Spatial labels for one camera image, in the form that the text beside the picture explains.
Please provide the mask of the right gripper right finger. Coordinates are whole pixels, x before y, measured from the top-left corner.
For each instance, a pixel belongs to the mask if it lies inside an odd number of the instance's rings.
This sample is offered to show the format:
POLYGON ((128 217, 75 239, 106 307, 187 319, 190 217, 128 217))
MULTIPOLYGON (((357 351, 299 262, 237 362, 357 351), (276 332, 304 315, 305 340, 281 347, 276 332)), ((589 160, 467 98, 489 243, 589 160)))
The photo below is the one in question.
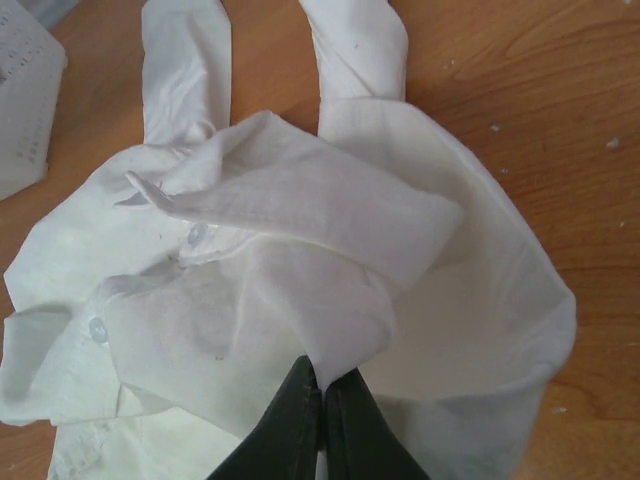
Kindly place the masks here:
POLYGON ((429 479, 390 429, 359 370, 326 390, 323 420, 330 479, 429 479))

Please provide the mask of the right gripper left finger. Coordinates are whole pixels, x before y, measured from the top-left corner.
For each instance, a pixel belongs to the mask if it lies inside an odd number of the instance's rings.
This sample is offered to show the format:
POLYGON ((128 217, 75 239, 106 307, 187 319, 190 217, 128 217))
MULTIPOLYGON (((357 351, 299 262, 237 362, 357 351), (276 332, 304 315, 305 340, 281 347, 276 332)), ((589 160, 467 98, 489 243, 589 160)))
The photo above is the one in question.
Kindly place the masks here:
POLYGON ((262 418, 209 480, 316 477, 322 398, 306 356, 294 362, 262 418))

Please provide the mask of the white button-up shirt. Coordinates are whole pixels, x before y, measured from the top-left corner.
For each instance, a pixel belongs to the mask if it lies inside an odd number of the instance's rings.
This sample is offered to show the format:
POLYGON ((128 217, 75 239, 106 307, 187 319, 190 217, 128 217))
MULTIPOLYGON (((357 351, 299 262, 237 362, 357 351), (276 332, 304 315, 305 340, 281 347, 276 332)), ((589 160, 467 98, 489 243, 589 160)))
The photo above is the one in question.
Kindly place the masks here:
POLYGON ((574 295, 477 157, 405 99, 386 1, 305 1, 310 134, 232 123, 218 1, 142 10, 144 140, 28 234, 4 279, 1 420, 52 479, 202 479, 294 361, 359 369, 434 479, 507 479, 576 333, 574 295))

